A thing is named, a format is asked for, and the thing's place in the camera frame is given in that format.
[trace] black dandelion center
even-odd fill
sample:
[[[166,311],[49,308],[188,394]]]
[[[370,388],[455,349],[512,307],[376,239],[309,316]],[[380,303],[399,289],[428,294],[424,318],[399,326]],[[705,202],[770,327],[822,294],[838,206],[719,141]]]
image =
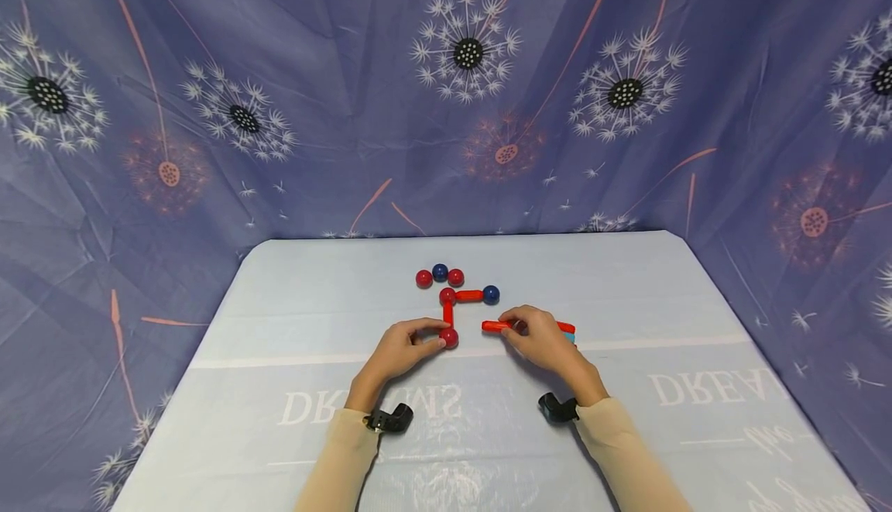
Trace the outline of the black dandelion center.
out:
[[[260,122],[254,117],[251,109],[243,108],[241,105],[229,106],[229,118],[235,123],[235,126],[241,130],[250,132],[252,135],[260,132]]]
[[[610,107],[624,109],[632,107],[644,95],[644,83],[638,78],[623,78],[613,84],[608,91]]]
[[[886,62],[873,72],[870,89],[876,95],[892,95],[892,59],[886,59]]]
[[[54,80],[46,77],[31,77],[25,84],[25,90],[28,91],[28,96],[31,101],[34,101],[34,105],[45,112],[54,115],[68,112],[70,106],[68,94],[65,94],[65,90],[61,89],[61,86]]]
[[[462,70],[474,70],[480,66],[486,55],[486,48],[475,37],[465,37],[455,44],[452,50],[452,62]]]

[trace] finger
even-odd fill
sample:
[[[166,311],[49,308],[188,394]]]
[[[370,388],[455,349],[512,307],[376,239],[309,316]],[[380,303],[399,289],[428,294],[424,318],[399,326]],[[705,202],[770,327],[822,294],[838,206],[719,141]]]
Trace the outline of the finger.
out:
[[[424,330],[425,328],[436,328],[438,330],[450,328],[450,324],[438,318],[416,318],[414,320],[405,320],[404,322],[398,322],[395,326],[406,332],[408,335],[415,334],[418,330]]]
[[[415,350],[418,353],[418,359],[424,359],[440,352],[444,347],[446,347],[446,341],[442,338],[436,338],[435,340],[428,340],[422,343]]]
[[[523,320],[523,322],[529,323],[530,319],[533,318],[533,315],[537,312],[539,312],[538,308],[529,305],[521,305],[520,307],[507,309],[507,311],[501,314],[499,320]]]
[[[524,350],[529,347],[530,343],[530,340],[526,336],[517,334],[517,332],[511,328],[503,328],[503,330],[501,330],[501,335],[503,335],[505,340],[511,344],[511,347],[517,349],[521,354],[526,354]]]

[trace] beige long sleeve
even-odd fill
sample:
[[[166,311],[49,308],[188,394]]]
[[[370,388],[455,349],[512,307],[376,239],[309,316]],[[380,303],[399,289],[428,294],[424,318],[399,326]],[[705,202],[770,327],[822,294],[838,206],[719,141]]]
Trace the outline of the beige long sleeve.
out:
[[[325,447],[304,484],[294,512],[353,512],[365,475],[378,453],[378,435],[365,428],[365,413],[335,411]]]
[[[622,512],[691,512],[691,506],[641,440],[626,408],[612,398],[577,407],[579,431]]]
[[[578,407],[576,429],[598,462],[623,512],[689,512],[668,472],[650,453],[626,408],[612,398]],[[378,452],[365,414],[335,411],[327,441],[301,490],[294,512],[353,512]]]

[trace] dandelion print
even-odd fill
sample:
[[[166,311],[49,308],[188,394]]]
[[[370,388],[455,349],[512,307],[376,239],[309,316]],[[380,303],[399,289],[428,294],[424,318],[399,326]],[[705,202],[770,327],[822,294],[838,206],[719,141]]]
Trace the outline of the dandelion print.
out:
[[[601,212],[595,212],[585,224],[579,225],[576,232],[620,232],[635,231],[635,225],[638,224],[637,218],[631,218],[627,214],[622,214],[616,218],[608,218]]]
[[[0,31],[0,123],[19,144],[69,154],[99,147],[109,117],[85,77],[80,61],[43,49],[27,27]]]
[[[203,193],[209,170],[194,144],[137,136],[122,156],[143,202],[162,215],[182,215]]]
[[[687,50],[669,46],[663,55],[659,35],[649,29],[627,41],[615,36],[600,50],[601,59],[582,73],[568,122],[577,135],[596,132],[607,143],[638,134],[669,112],[681,86],[677,71]]]
[[[838,87],[829,94],[827,109],[837,129],[869,143],[885,141],[892,125],[892,11],[852,35],[831,77]]]
[[[847,218],[855,216],[858,177],[821,166],[782,183],[771,201],[780,252],[801,269],[824,266],[849,243]]]
[[[284,161],[293,153],[297,141],[291,125],[258,84],[227,78],[214,61],[204,66],[188,61],[186,72],[192,80],[182,84],[184,94],[214,138],[261,161]]]
[[[522,43],[501,20],[504,9],[504,0],[431,0],[431,19],[422,24],[410,51],[421,83],[436,85],[444,100],[462,103],[504,89],[510,58]]]
[[[882,282],[882,288],[888,294],[881,294],[873,302],[873,313],[880,320],[880,326],[887,332],[892,332],[892,264],[887,264],[878,276]]]
[[[846,363],[846,380],[848,380],[852,384],[855,384],[859,390],[861,390],[861,386],[863,384],[869,384],[871,387],[886,387],[886,384],[884,383],[875,383],[869,380],[865,380],[861,376],[861,371],[858,370],[858,367],[853,365],[852,363]]]
[[[810,312],[808,314],[802,314],[799,311],[793,311],[791,316],[791,324],[793,326],[797,326],[797,328],[802,328],[802,331],[805,334],[808,334],[811,331],[811,325],[808,323],[808,319],[811,317],[817,317],[818,313]]]
[[[105,460],[102,460],[99,467],[94,470],[93,500],[101,512],[112,509],[115,499],[133,472],[169,401],[170,394],[164,393],[159,405],[140,414],[133,428],[134,438],[128,443],[127,448],[118,448],[113,454],[106,455]]]
[[[482,120],[465,142],[465,171],[485,181],[517,177],[532,170],[544,144],[544,135],[512,113],[497,121]]]

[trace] pink dandelion pattern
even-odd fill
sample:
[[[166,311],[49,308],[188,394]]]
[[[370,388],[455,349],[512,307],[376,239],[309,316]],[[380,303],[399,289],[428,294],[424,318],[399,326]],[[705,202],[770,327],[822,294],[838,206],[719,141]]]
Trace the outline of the pink dandelion pattern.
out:
[[[824,266],[845,253],[847,218],[857,213],[851,193],[859,183],[856,175],[833,166],[782,183],[771,202],[771,232],[780,252],[800,269]]]
[[[164,216],[183,214],[209,181],[201,150],[170,137],[164,143],[137,136],[122,159],[140,199]]]
[[[517,177],[533,168],[544,144],[545,136],[513,113],[482,120],[465,141],[465,171],[485,181]]]

